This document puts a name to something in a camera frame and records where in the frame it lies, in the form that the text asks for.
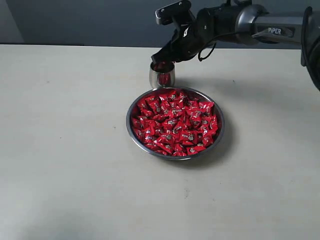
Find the stainless steel bowl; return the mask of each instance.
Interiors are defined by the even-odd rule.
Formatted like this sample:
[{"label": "stainless steel bowl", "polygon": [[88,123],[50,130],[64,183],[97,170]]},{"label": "stainless steel bowl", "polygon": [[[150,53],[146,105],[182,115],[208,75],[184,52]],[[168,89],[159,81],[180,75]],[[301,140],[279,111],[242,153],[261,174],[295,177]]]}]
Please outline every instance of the stainless steel bowl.
[{"label": "stainless steel bowl", "polygon": [[[197,97],[199,98],[199,101],[206,101],[206,102],[214,102],[214,109],[213,109],[213,113],[216,115],[217,117],[217,121],[218,121],[218,127],[219,130],[217,131],[216,136],[214,137],[214,143],[212,145],[210,145],[206,150],[201,151],[197,154],[194,155],[188,155],[188,156],[165,156],[159,153],[156,153],[152,150],[150,150],[149,148],[145,147],[136,137],[135,133],[133,132],[132,129],[132,123],[131,123],[131,116],[134,117],[136,116],[140,110],[137,107],[137,102],[142,99],[142,98],[146,98],[149,97],[151,95],[159,95],[159,94],[165,94],[165,93],[169,93],[172,90],[183,90],[188,96],[190,96],[191,98],[193,97]],[[176,86],[176,87],[159,87],[159,88],[155,88],[153,90],[147,91],[144,94],[142,94],[141,96],[139,96],[130,106],[127,114],[126,114],[126,128],[129,132],[130,137],[132,138],[132,140],[135,142],[135,144],[137,144],[142,150],[146,151],[149,154],[152,154],[154,156],[157,156],[159,158],[163,158],[163,159],[167,159],[167,160],[172,160],[172,161],[181,161],[181,160],[188,160],[191,158],[196,158],[198,156],[201,155],[205,155],[207,154],[209,151],[211,151],[212,149],[214,149],[217,144],[220,142],[221,138],[223,137],[224,131],[225,131],[225,119],[224,119],[224,115],[220,109],[220,107],[217,105],[217,103],[215,101],[213,101],[210,97],[208,97],[207,95],[203,94],[200,91],[194,90],[192,88],[187,88],[187,87],[180,87],[180,86]]]},{"label": "stainless steel bowl", "polygon": [[150,64],[149,82],[153,89],[160,87],[172,87],[175,85],[175,64],[170,62],[167,66],[167,72],[161,72],[154,70],[155,65]]}]

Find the robotic arm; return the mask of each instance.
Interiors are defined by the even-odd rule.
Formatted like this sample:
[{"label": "robotic arm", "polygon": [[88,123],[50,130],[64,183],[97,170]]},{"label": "robotic arm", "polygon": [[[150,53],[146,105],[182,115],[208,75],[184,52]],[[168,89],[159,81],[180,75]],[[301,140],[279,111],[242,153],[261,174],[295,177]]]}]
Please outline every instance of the robotic arm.
[{"label": "robotic arm", "polygon": [[[308,7],[304,12],[269,13],[252,0],[231,0],[218,7],[203,8],[197,16],[191,3],[181,0],[155,12],[159,25],[174,23],[172,39],[151,58],[154,64],[182,62],[198,55],[208,58],[216,42],[255,45],[287,43],[301,46],[301,65],[307,67],[320,91],[320,12]],[[212,47],[206,57],[202,50]]]}]

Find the gray wall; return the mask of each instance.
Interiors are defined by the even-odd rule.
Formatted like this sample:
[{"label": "gray wall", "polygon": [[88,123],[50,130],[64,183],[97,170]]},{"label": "gray wall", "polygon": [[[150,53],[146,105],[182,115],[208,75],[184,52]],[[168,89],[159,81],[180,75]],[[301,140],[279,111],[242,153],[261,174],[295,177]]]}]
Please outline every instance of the gray wall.
[{"label": "gray wall", "polygon": [[23,38],[5,0],[0,0],[0,43],[22,43]]},{"label": "gray wall", "polygon": [[[156,25],[154,12],[174,2],[176,0],[7,0],[26,43],[130,47],[161,47],[171,38],[174,27]],[[196,15],[201,8],[223,2],[192,0],[192,11]],[[270,12],[303,11],[309,5],[320,10],[319,0],[253,2],[264,5]],[[234,46],[218,44],[222,48]],[[292,48],[282,44],[257,47]]]}]

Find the table surface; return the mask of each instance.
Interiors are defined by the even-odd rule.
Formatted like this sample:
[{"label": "table surface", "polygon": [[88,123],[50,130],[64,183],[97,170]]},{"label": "table surface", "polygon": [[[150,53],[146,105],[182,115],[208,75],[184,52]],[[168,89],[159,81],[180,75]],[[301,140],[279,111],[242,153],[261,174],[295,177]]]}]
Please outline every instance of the table surface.
[{"label": "table surface", "polygon": [[226,118],[217,148],[182,162],[126,129],[156,51],[0,45],[0,239],[319,239],[320,94],[300,51],[176,64]]}]

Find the stainless steel cup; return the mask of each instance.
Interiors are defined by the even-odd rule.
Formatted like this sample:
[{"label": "stainless steel cup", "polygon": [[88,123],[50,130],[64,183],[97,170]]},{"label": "stainless steel cup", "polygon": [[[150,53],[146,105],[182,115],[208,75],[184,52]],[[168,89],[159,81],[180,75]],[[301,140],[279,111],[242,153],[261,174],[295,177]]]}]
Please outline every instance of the stainless steel cup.
[{"label": "stainless steel cup", "polygon": [[160,87],[172,87],[175,85],[175,65],[171,62],[166,69],[166,72],[155,70],[155,65],[150,64],[149,82],[152,89]]}]

